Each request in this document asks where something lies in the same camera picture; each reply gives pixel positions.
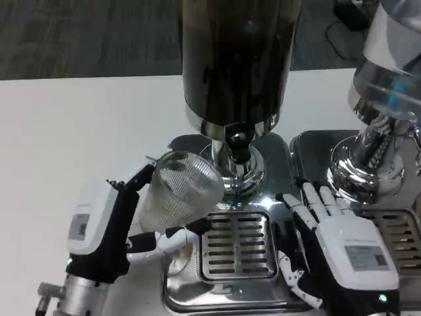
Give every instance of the metal cylinder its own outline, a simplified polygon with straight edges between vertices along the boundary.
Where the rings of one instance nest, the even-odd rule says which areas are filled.
[[[110,284],[68,275],[54,316],[100,316]]]
[[[225,141],[245,124],[261,136],[279,118],[301,0],[178,0],[187,116]]]

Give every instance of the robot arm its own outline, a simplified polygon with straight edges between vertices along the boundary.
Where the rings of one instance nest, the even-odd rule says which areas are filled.
[[[89,181],[82,189],[68,233],[70,257],[64,286],[42,283],[37,316],[51,298],[59,299],[54,315],[99,316],[109,286],[128,272],[130,263],[145,263],[195,242],[211,229],[207,218],[164,234],[145,232],[128,238],[139,201],[138,191],[155,170],[146,163],[123,181]]]
[[[322,199],[309,183],[303,194],[309,207],[278,196],[293,211],[305,258],[306,267],[293,269],[293,258],[278,252],[291,291],[314,308],[323,303],[332,315],[399,315],[399,276],[373,222],[357,217],[327,187],[320,189]],[[316,291],[308,291],[309,282]]]

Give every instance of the drip tray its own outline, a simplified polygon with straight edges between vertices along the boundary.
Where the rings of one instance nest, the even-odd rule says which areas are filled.
[[[276,277],[274,244],[264,213],[212,213],[212,230],[202,236],[200,272],[204,281]]]
[[[363,217],[378,227],[401,278],[421,278],[421,237],[410,209],[365,209]]]

